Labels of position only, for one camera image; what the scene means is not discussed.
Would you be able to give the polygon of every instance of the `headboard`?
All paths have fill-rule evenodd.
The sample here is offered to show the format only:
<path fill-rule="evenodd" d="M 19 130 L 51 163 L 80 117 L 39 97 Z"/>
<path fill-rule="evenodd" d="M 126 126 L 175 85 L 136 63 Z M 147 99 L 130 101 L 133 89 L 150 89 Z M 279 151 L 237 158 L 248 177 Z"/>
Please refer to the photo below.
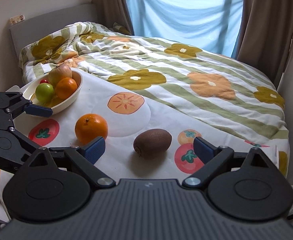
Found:
<path fill-rule="evenodd" d="M 95 4 L 60 9 L 13 25 L 10 32 L 17 57 L 25 46 L 75 22 L 98 23 Z"/>

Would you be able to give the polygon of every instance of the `blue cloth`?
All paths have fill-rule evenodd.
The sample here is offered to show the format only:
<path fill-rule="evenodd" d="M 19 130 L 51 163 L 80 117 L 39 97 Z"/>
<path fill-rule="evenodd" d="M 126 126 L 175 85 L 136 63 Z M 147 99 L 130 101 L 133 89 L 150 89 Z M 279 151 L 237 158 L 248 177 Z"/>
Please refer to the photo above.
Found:
<path fill-rule="evenodd" d="M 127 3 L 135 35 L 165 38 L 232 56 L 243 0 L 127 0 Z"/>

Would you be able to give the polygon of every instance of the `metal screw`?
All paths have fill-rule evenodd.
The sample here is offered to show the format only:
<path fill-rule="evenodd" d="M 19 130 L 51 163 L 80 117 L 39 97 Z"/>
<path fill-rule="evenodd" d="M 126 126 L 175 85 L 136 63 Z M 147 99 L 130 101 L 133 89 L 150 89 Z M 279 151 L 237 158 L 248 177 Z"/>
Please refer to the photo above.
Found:
<path fill-rule="evenodd" d="M 113 179 L 111 178 L 99 178 L 97 183 L 101 186 L 109 186 L 113 183 Z"/>
<path fill-rule="evenodd" d="M 198 186 L 201 184 L 201 180 L 195 177 L 189 177 L 184 180 L 186 185 L 189 186 Z"/>

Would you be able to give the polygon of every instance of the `fruit bowl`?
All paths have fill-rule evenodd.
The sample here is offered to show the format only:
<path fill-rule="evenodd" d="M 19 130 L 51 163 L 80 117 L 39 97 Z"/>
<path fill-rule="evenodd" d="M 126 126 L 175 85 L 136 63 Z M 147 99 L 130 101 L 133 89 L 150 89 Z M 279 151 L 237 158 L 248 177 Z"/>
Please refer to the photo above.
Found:
<path fill-rule="evenodd" d="M 72 70 L 72 78 L 76 81 L 76 83 L 78 85 L 78 89 L 69 98 L 67 98 L 63 101 L 62 100 L 56 101 L 55 102 L 56 105 L 54 104 L 54 102 L 52 104 L 46 104 L 46 105 L 41 104 L 35 97 L 35 90 L 36 90 L 37 86 L 40 84 L 40 81 L 42 79 L 48 79 L 48 73 L 33 80 L 32 82 L 30 82 L 29 84 L 27 84 L 26 86 L 21 88 L 20 91 L 23 93 L 24 98 L 26 98 L 28 100 L 32 100 L 32 102 L 36 105 L 51 107 L 53 110 L 53 114 L 57 114 L 57 113 L 63 111 L 64 109 L 66 109 L 67 107 L 69 107 L 76 100 L 76 98 L 78 97 L 78 95 L 80 93 L 80 90 L 82 87 L 82 82 L 83 82 L 82 74 L 75 71 L 75 70 Z"/>

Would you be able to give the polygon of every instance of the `kiwi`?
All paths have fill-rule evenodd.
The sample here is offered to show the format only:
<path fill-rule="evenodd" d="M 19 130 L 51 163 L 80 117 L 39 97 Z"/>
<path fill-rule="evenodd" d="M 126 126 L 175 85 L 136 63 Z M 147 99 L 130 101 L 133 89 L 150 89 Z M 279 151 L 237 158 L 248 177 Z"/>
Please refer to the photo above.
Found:
<path fill-rule="evenodd" d="M 172 135 L 163 129 L 151 129 L 138 135 L 133 143 L 134 150 L 145 159 L 154 159 L 171 145 Z"/>

